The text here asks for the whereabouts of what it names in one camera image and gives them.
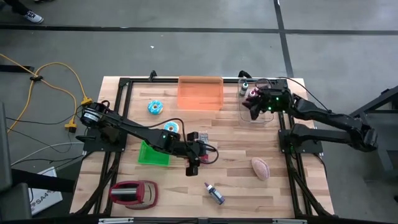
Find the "blue donut toy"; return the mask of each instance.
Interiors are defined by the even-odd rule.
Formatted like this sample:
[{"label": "blue donut toy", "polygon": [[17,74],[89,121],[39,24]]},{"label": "blue donut toy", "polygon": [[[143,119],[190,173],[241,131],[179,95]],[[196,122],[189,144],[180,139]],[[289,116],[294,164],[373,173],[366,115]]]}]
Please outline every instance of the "blue donut toy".
[{"label": "blue donut toy", "polygon": [[153,115],[159,115],[163,110],[163,103],[159,100],[151,101],[148,104],[148,111]]},{"label": "blue donut toy", "polygon": [[167,123],[164,125],[163,129],[164,129],[164,130],[168,130],[168,131],[172,131],[172,132],[174,132],[174,133],[177,133],[178,130],[179,130],[179,126],[178,126],[178,124],[177,124],[176,122],[169,121],[169,122],[167,122]]}]

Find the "small bottle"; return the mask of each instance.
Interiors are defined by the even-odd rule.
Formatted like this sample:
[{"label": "small bottle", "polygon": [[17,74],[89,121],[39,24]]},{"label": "small bottle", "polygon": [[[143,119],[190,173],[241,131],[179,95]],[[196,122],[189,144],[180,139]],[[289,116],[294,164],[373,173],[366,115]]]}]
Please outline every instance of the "small bottle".
[{"label": "small bottle", "polygon": [[219,204],[221,205],[222,203],[225,202],[224,197],[218,192],[218,190],[216,190],[213,186],[211,186],[210,184],[205,183],[206,189],[207,191],[209,191],[209,194],[211,195],[211,197],[213,197],[213,199]]},{"label": "small bottle", "polygon": [[247,82],[244,82],[242,84],[241,91],[239,91],[239,96],[245,96],[246,91],[248,90],[248,88],[249,88],[249,84]]}]

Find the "yellow cable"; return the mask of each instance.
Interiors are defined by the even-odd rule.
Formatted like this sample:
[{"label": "yellow cable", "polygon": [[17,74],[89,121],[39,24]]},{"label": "yellow cable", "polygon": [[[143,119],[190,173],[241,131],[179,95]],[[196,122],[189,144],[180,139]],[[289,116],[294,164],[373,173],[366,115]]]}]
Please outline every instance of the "yellow cable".
[{"label": "yellow cable", "polygon": [[46,82],[45,80],[42,80],[42,82],[44,82],[46,85],[48,85],[49,87],[51,87],[53,89],[60,90],[60,91],[63,91],[64,93],[69,94],[73,98],[73,101],[75,102],[75,114],[72,116],[71,121],[74,121],[76,113],[77,113],[77,102],[76,102],[75,96],[73,96],[73,94],[71,94],[68,90],[64,90],[63,88],[59,88],[59,87],[53,86],[53,85],[49,84],[48,82]]},{"label": "yellow cable", "polygon": [[[78,82],[79,82],[79,84],[80,84],[80,87],[81,87],[81,91],[82,91],[82,93],[83,93],[83,102],[84,102],[84,101],[89,101],[89,100],[91,100],[91,99],[87,98],[87,96],[86,96],[86,94],[85,94],[85,91],[84,91],[84,89],[83,89],[83,85],[81,84],[81,81],[80,81],[79,76],[77,75],[77,73],[76,73],[71,67],[69,67],[68,65],[66,65],[66,64],[64,64],[64,63],[60,63],[60,62],[48,63],[48,64],[46,64],[46,65],[41,66],[35,73],[33,73],[33,72],[31,72],[30,70],[28,70],[28,69],[26,69],[25,67],[23,67],[22,65],[20,65],[19,63],[17,63],[16,61],[14,61],[13,59],[10,59],[9,57],[7,57],[7,56],[5,56],[5,55],[3,55],[3,54],[0,54],[0,56],[2,56],[3,58],[9,60],[10,62],[12,62],[12,63],[14,63],[14,64],[16,64],[16,65],[18,65],[18,66],[20,66],[21,68],[23,68],[24,70],[26,70],[27,72],[29,72],[30,74],[32,74],[34,77],[39,76],[39,72],[41,71],[41,69],[43,69],[43,68],[45,68],[45,67],[47,67],[47,66],[49,66],[49,65],[53,65],[53,64],[63,65],[63,66],[65,66],[65,67],[69,68],[69,70],[71,70],[71,71],[76,75],[76,78],[77,78],[77,80],[78,80]],[[69,91],[67,91],[67,90],[64,90],[63,88],[59,88],[59,87],[56,87],[56,86],[53,86],[53,85],[49,84],[49,83],[46,82],[45,80],[42,80],[42,82],[44,82],[46,85],[48,85],[49,87],[51,87],[51,88],[53,88],[53,89],[60,90],[60,91],[63,91],[63,92],[65,92],[65,93],[69,94],[69,95],[73,98],[73,101],[74,101],[74,103],[75,103],[75,114],[73,115],[73,117],[72,117],[72,119],[69,121],[69,123],[65,125],[65,127],[66,127],[66,128],[67,128],[67,127],[76,127],[76,124],[75,124],[75,115],[76,115],[76,113],[77,113],[77,102],[76,102],[75,96],[73,96],[73,94],[71,94],[71,93],[70,93]],[[18,123],[18,120],[19,120],[19,119],[22,117],[22,115],[25,113],[25,110],[26,110],[26,108],[28,107],[29,102],[30,102],[30,97],[31,97],[31,95],[32,95],[33,85],[34,85],[34,81],[31,81],[31,83],[30,83],[30,88],[29,88],[29,95],[28,95],[28,99],[27,99],[27,101],[26,101],[25,107],[24,107],[24,109],[22,110],[22,112],[19,114],[19,116],[18,116],[18,118],[17,118],[17,121],[14,121],[14,123],[13,123],[12,126],[9,128],[9,130],[7,131],[7,133],[10,132],[10,130]]]},{"label": "yellow cable", "polygon": [[25,113],[25,110],[27,108],[27,106],[29,105],[30,102],[30,96],[32,95],[32,89],[33,89],[33,81],[30,82],[30,87],[29,87],[29,94],[27,95],[27,101],[25,104],[24,109],[22,110],[22,112],[19,114],[18,118],[16,121],[14,121],[14,123],[11,125],[11,127],[7,130],[7,133],[9,133],[11,131],[11,129],[18,123],[18,120],[22,117],[22,115]]},{"label": "yellow cable", "polygon": [[83,88],[83,85],[81,84],[81,81],[80,81],[79,76],[78,76],[77,73],[76,73],[71,67],[69,67],[67,64],[64,64],[64,63],[61,63],[61,62],[52,62],[52,63],[45,64],[45,65],[41,66],[39,69],[37,69],[36,75],[39,75],[41,69],[43,69],[43,68],[45,68],[45,67],[47,67],[47,66],[49,66],[49,65],[62,65],[62,66],[67,67],[73,74],[75,74],[75,76],[76,76],[76,78],[77,78],[77,81],[79,82],[79,85],[80,85],[80,88],[81,88],[81,92],[83,93],[83,96],[84,96],[85,98],[87,98],[86,93],[85,93],[85,90],[84,90],[84,88]]}]

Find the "clear plastic container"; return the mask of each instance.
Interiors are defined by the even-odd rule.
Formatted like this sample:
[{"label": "clear plastic container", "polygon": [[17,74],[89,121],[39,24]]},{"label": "clear plastic container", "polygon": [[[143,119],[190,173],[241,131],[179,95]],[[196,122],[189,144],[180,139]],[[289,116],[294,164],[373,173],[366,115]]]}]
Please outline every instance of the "clear plastic container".
[{"label": "clear plastic container", "polygon": [[180,77],[177,104],[183,110],[220,110],[224,103],[221,77]]},{"label": "clear plastic container", "polygon": [[[256,120],[252,120],[250,116],[250,110],[243,106],[243,102],[246,101],[246,98],[249,96],[250,91],[253,91],[256,87],[255,84],[258,81],[257,78],[241,78],[238,81],[238,93],[236,94],[238,97],[238,108],[239,108],[239,124],[240,125],[256,125],[256,126],[263,126],[268,122],[274,119],[274,114],[271,112],[260,113],[259,117]],[[244,96],[240,95],[242,86],[248,85],[248,89],[245,92]],[[259,85],[266,85],[266,82],[259,80]]]}]

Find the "orange transparent container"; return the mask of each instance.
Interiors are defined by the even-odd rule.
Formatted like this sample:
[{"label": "orange transparent container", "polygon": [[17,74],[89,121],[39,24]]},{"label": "orange transparent container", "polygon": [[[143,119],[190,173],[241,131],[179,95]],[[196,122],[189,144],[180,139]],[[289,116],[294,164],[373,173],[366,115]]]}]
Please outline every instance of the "orange transparent container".
[{"label": "orange transparent container", "polygon": [[177,104],[183,110],[220,110],[224,103],[221,77],[178,78]]}]

